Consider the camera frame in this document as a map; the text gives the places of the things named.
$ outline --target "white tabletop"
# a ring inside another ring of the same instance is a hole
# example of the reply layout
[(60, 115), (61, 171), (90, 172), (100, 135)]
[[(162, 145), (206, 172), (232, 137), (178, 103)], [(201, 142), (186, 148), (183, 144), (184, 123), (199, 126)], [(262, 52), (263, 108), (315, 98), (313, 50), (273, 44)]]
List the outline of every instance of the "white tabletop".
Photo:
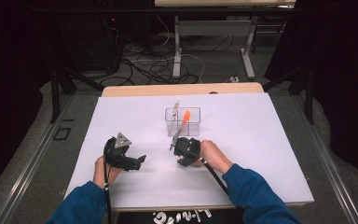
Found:
[(293, 5), (296, 0), (156, 0), (156, 7), (245, 7)]
[(104, 144), (122, 132), (132, 141), (127, 156), (147, 157), (111, 187), (115, 211), (232, 207), (206, 168), (183, 167), (169, 151), (164, 113), (178, 100), (201, 109), (197, 139), (212, 139), (232, 161), (260, 173), (284, 202), (314, 201), (267, 93), (101, 97), (66, 194), (92, 179)]

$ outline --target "person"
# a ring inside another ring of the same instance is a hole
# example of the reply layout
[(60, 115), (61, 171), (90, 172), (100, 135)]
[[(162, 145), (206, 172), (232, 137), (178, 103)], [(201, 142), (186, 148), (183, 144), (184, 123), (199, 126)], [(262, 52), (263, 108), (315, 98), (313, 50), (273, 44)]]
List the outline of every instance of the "person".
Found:
[[(214, 142), (202, 141), (200, 155), (212, 168), (223, 174), (230, 201), (237, 207), (245, 208), (243, 223), (300, 223), (260, 174), (230, 161)], [(122, 169), (106, 169), (110, 170), (111, 186)], [(101, 223), (106, 207), (103, 183), (101, 157), (95, 162), (92, 182), (75, 188), (47, 223)]]

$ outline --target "person's right arm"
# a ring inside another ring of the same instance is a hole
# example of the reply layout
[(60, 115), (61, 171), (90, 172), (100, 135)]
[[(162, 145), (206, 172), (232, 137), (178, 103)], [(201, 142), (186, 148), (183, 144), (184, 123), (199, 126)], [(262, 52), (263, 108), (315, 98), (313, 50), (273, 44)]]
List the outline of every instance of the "person's right arm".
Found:
[(229, 199), (237, 207), (245, 208), (244, 223), (300, 223), (263, 176), (233, 164), (215, 143), (202, 141), (200, 155), (223, 174)]

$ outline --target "blue jacket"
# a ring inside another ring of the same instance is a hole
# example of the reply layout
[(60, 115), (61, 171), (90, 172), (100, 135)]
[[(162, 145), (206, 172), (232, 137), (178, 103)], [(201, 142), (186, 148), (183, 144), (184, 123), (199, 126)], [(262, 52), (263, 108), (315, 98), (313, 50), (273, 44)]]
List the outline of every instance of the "blue jacket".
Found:
[[(234, 164), (224, 175), (228, 197), (244, 207), (243, 223), (300, 223), (266, 180), (249, 169)], [(47, 223), (98, 223), (106, 208), (104, 192), (92, 182), (75, 188), (60, 204)]]

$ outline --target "desk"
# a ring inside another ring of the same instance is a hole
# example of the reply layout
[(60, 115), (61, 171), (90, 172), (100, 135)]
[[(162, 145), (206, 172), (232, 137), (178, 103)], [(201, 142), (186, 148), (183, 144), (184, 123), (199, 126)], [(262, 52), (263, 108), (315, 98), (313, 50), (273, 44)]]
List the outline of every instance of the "desk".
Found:
[[(156, 7), (261, 7), (292, 5), (296, 0), (156, 0)], [(182, 49), (180, 35), (234, 35), (246, 36), (245, 48), (241, 49), (241, 57), (245, 66), (246, 75), (255, 78), (249, 51), (255, 34), (256, 17), (250, 21), (179, 21), (175, 16), (175, 59), (173, 77), (180, 76), (180, 62)]]
[(272, 102), (257, 83), (106, 88), (66, 194), (92, 179), (105, 142), (122, 132), (132, 141), (127, 156), (147, 157), (110, 189), (115, 212), (232, 208), (207, 169), (180, 166), (168, 150), (164, 111), (177, 100), (200, 107), (198, 139), (213, 139), (230, 159), (260, 173), (287, 204), (313, 202)]

